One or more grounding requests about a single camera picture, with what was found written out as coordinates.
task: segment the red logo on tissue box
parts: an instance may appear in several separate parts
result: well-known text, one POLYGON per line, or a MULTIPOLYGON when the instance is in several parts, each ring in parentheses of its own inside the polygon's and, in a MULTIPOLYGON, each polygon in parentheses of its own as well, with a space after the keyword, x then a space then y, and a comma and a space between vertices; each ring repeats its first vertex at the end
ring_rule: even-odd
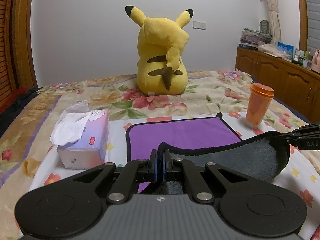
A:
POLYGON ((91 137, 89 144, 90 144, 90 145, 93 145, 95 140, 96 140, 95 137, 91 137))

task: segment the wall switch plate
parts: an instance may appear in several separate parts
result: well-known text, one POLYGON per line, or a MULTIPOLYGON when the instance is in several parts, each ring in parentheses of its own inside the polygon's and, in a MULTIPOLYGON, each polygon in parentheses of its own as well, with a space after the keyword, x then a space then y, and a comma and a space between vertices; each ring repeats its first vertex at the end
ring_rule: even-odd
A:
POLYGON ((193 28, 200 29, 200 22, 193 21, 193 28))
POLYGON ((207 24, 200 22, 200 29, 201 30, 206 30, 207 29, 207 24))

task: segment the white wall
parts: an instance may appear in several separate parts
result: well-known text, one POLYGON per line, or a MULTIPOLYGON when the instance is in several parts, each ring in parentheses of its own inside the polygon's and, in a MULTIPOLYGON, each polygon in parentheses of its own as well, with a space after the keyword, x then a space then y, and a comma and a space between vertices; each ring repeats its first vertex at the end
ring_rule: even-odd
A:
POLYGON ((38 86, 137 72, 139 27, 124 11, 175 19, 193 9, 207 30, 184 29, 188 70, 233 70, 243 28, 258 28, 258 0, 32 0, 31 43, 38 86))
MULTIPOLYGON (((278 0, 282 42, 299 48, 300 9, 299 0, 278 0)), ((259 4, 259 20, 269 20, 267 0, 259 4)))

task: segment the black ear tip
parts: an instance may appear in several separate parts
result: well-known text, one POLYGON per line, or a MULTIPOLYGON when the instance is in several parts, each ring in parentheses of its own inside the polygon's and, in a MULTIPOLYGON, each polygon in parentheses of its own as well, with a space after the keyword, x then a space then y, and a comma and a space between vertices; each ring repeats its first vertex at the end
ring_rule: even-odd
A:
POLYGON ((132 6, 132 5, 127 5, 124 9, 125 9, 125 12, 126 12, 126 14, 130 17, 130 15, 131 15, 131 11, 132 11, 132 9, 134 8, 134 6, 132 6))
POLYGON ((192 16, 193 16, 193 10, 191 10, 191 9, 188 9, 188 10, 186 10, 189 14, 190 14, 190 19, 192 18, 192 16))

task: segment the cabinet handle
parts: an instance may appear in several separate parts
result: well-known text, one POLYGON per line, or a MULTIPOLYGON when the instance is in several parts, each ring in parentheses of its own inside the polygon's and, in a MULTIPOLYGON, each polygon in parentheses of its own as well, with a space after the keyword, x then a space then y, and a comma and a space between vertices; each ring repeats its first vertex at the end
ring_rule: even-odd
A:
POLYGON ((309 93, 308 93, 308 98, 307 98, 307 100, 308 100, 308 99, 309 99, 309 97, 310 97, 310 91, 311 91, 311 89, 312 89, 312 88, 310 88, 310 90, 309 90, 309 93))
POLYGON ((313 100, 315 99, 315 95, 316 95, 317 92, 318 92, 318 89, 315 90, 315 93, 313 94, 311 103, 313 103, 313 100))

